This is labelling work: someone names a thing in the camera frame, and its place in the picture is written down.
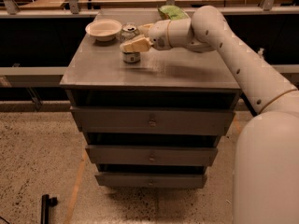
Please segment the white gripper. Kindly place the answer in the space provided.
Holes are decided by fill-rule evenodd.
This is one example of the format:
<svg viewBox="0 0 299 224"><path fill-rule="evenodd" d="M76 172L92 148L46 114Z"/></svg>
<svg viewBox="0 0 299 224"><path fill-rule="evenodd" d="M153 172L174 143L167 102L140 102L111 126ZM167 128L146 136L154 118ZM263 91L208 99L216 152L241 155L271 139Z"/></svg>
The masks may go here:
<svg viewBox="0 0 299 224"><path fill-rule="evenodd" d="M125 53L145 52L151 47L157 50L171 49L168 40L169 23L170 20L163 20L138 26L140 35L121 43L121 51Z"/></svg>

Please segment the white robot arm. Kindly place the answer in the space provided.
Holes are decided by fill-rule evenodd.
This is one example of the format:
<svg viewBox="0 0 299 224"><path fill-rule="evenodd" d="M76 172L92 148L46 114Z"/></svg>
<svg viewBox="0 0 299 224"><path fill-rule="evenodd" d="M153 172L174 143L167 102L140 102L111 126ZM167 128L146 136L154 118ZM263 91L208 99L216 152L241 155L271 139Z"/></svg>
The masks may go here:
<svg viewBox="0 0 299 224"><path fill-rule="evenodd" d="M141 27L124 52L216 50L257 113L236 143L233 224L299 224L299 90L231 30L218 9Z"/></svg>

